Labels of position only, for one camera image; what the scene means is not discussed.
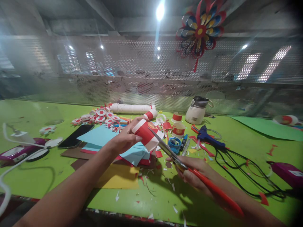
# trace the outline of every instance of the pink device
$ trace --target pink device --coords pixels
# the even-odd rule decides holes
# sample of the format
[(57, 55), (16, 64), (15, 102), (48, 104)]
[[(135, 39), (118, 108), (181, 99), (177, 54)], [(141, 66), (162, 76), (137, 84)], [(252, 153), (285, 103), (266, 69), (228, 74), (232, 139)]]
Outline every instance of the pink device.
[[(34, 138), (35, 144), (44, 145), (49, 139)], [(42, 149), (37, 146), (17, 146), (0, 154), (0, 164), (5, 166), (14, 165), (24, 159), (26, 156)]]
[(303, 188), (303, 172), (291, 164), (268, 161), (274, 173), (294, 189)]

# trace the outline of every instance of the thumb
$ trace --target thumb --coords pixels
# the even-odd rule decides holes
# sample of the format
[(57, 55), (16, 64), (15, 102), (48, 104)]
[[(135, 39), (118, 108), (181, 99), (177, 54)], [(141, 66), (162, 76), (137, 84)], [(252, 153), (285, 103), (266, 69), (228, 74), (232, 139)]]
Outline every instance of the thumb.
[(194, 175), (192, 172), (190, 172), (189, 170), (185, 170), (183, 172), (183, 177), (184, 177), (184, 181), (187, 182), (190, 186), (203, 191), (208, 196), (212, 196), (211, 192), (205, 186), (205, 184), (202, 183), (202, 181), (198, 177), (196, 177), (196, 175)]

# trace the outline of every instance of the metal mesh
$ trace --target metal mesh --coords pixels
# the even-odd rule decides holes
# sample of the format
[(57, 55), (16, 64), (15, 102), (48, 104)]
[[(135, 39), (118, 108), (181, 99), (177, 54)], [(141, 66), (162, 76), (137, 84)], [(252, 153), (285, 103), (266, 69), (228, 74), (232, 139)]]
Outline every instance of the metal mesh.
[(212, 114), (303, 116), (302, 101), (293, 97), (302, 96), (300, 41), (255, 39), (242, 49), (247, 39), (221, 38), (194, 73), (196, 59), (181, 58), (174, 38), (152, 39), (0, 37), (0, 93), (83, 105), (152, 103), (179, 112), (201, 95), (214, 102), (206, 109)]

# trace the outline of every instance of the blue glue gun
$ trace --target blue glue gun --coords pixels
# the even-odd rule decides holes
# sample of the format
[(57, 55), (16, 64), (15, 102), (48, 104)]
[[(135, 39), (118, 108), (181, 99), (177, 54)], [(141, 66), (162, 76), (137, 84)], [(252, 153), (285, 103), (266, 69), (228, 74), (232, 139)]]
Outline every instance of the blue glue gun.
[(197, 138), (201, 141), (210, 143), (216, 148), (225, 148), (225, 143), (221, 143), (207, 134), (207, 128), (205, 125), (200, 128)]

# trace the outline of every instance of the black cable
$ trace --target black cable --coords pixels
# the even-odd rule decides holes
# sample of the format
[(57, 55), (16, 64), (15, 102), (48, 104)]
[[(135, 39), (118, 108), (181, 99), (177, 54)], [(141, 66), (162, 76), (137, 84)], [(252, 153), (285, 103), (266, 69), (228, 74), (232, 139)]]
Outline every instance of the black cable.
[[(234, 181), (238, 184), (238, 186), (239, 186), (243, 191), (245, 191), (247, 194), (249, 194), (249, 195), (251, 195), (251, 196), (253, 196), (253, 197), (261, 198), (260, 195), (256, 195), (256, 194), (253, 194), (253, 193), (247, 191), (247, 190), (239, 183), (239, 181), (238, 181), (238, 180), (237, 180), (237, 179), (236, 179), (236, 178), (235, 178), (227, 169), (225, 169), (225, 168), (217, 161), (217, 155), (218, 155), (218, 154), (220, 154), (220, 156), (222, 157), (223, 161), (225, 161), (225, 159), (224, 159), (223, 155), (221, 154), (221, 152), (219, 152), (219, 150), (218, 150), (216, 147), (215, 147), (215, 150), (216, 150), (216, 155), (215, 155), (215, 161), (216, 161), (216, 163), (217, 163), (221, 168), (223, 168), (223, 169), (224, 169), (224, 170), (225, 170), (225, 171), (234, 179)], [(250, 162), (251, 162), (251, 163), (260, 171), (260, 173), (264, 176), (264, 178), (265, 178), (266, 180), (270, 181), (270, 182), (273, 184), (273, 186), (277, 188), (277, 190), (275, 190), (275, 191), (270, 191), (270, 190), (266, 189), (265, 187), (263, 187), (262, 185), (260, 185), (258, 182), (256, 182), (251, 176), (249, 176), (249, 175), (241, 168), (243, 165), (246, 164), (246, 162), (239, 165), (239, 164), (233, 159), (233, 157), (228, 153), (228, 151), (231, 152), (231, 153), (233, 153), (233, 154), (235, 154), (235, 155), (237, 155), (237, 156), (239, 156), (239, 157), (241, 157), (241, 158), (243, 158), (243, 159), (245, 159), (246, 161), (249, 160), (249, 159), (246, 158), (245, 156), (243, 156), (243, 155), (241, 155), (241, 154), (239, 154), (239, 153), (236, 153), (236, 152), (234, 152), (234, 151), (232, 151), (232, 150), (226, 148), (226, 150), (224, 150), (224, 151), (222, 151), (222, 152), (225, 153), (225, 154), (228, 156), (228, 158), (232, 161), (232, 163), (235, 165), (235, 166), (231, 166), (229, 163), (227, 163), (227, 162), (225, 161), (225, 162), (226, 162), (226, 165), (227, 165), (228, 167), (230, 167), (230, 168), (232, 168), (232, 169), (239, 169), (239, 170), (240, 170), (246, 177), (248, 177), (254, 184), (256, 184), (257, 186), (261, 187), (263, 190), (265, 190), (265, 191), (267, 192), (267, 193), (265, 193), (265, 196), (274, 195), (274, 196), (277, 196), (277, 197), (282, 198), (282, 199), (286, 198), (285, 192), (282, 191), (278, 186), (276, 186), (276, 185), (275, 185), (275, 184), (274, 184), (274, 183), (265, 175), (265, 173), (261, 170), (261, 168), (260, 168), (256, 163), (254, 163), (253, 161), (249, 160), (249, 161), (250, 161)]]

